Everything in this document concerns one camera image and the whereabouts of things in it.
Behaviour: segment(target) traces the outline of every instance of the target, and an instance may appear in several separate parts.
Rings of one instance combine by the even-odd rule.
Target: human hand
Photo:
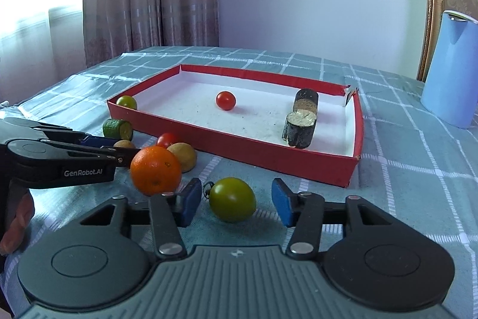
[[[0,254],[12,254],[22,244],[25,230],[35,213],[30,190],[15,183],[10,184],[6,210],[6,231],[0,241]]]

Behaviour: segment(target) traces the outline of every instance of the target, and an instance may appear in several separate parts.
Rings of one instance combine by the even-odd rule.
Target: teal plaid bedsheet
[[[342,189],[267,171],[199,153],[197,166],[185,174],[218,180],[235,176],[254,189],[258,210],[237,225],[215,220],[203,201],[193,224],[182,230],[183,239],[194,244],[247,245],[287,244],[292,233],[284,228],[271,202],[273,178],[281,177],[294,191],[319,193],[327,201],[343,202],[358,194],[411,225],[453,256],[456,276],[445,306],[458,318],[478,318],[478,123],[469,130],[450,126],[420,103],[423,83],[406,77],[326,59],[292,53],[229,48],[154,47],[104,62],[71,76],[16,107],[0,111],[69,126],[102,135],[109,118],[105,101],[132,85],[180,63],[213,64],[314,78],[359,87],[364,114],[364,145],[350,187]],[[135,133],[137,146],[155,139]],[[128,172],[118,169],[112,183],[50,190],[32,190],[36,214],[24,247],[8,257],[0,285],[14,313],[28,306],[18,283],[17,264],[25,247],[65,225],[113,195],[131,201],[144,197],[131,184]],[[324,226],[321,249],[340,239],[341,226]],[[141,245],[151,244],[146,234]]]

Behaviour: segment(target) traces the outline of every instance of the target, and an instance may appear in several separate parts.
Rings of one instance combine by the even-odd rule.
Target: red box
[[[363,143],[360,100],[354,91],[345,103],[348,87],[262,71],[178,65],[109,99],[108,108],[112,118],[127,120],[142,133],[158,137],[172,132],[197,150],[348,187]],[[301,88],[319,93],[317,138],[311,150],[292,148],[281,140],[285,116]],[[230,112],[215,105],[222,90],[236,95],[237,105]],[[135,97],[138,110],[116,105],[122,95]]]

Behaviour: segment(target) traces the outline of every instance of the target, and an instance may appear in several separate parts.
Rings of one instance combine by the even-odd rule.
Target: cherry tomato
[[[164,133],[159,136],[156,141],[156,146],[161,146],[162,148],[168,149],[171,145],[178,143],[179,138],[173,133]]]
[[[224,222],[242,222],[256,212],[256,196],[247,183],[236,177],[226,177],[211,188],[209,206]]]
[[[236,105],[236,98],[229,91],[223,91],[217,95],[216,104],[220,109],[229,111]]]

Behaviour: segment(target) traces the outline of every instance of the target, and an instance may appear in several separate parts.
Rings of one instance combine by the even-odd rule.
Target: blue gripper pad
[[[203,197],[203,185],[197,177],[192,179],[178,194],[182,198],[180,223],[178,227],[188,227],[193,221],[196,210]]]
[[[118,141],[120,140],[115,138],[87,136],[80,142],[80,145],[91,146],[92,148],[101,148],[102,146],[114,146],[114,144]]]
[[[294,227],[297,221],[292,210],[291,197],[295,194],[281,179],[274,179],[272,181],[271,195],[272,202],[277,210],[277,214],[281,218],[282,224],[286,227]]]

